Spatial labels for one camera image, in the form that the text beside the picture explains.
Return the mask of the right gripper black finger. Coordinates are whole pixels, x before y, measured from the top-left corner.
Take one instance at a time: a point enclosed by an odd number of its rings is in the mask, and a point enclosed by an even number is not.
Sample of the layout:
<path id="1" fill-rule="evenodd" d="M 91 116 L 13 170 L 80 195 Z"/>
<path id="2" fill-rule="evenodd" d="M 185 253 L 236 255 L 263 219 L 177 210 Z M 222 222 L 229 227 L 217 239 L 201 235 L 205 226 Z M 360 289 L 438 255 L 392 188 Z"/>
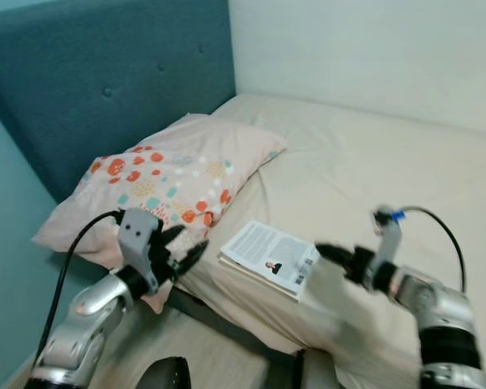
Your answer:
<path id="1" fill-rule="evenodd" d="M 343 269 L 350 269 L 354 259 L 354 253 L 351 250 L 331 243 L 317 243 L 316 249 L 322 259 L 327 259 L 328 262 L 337 264 Z"/>

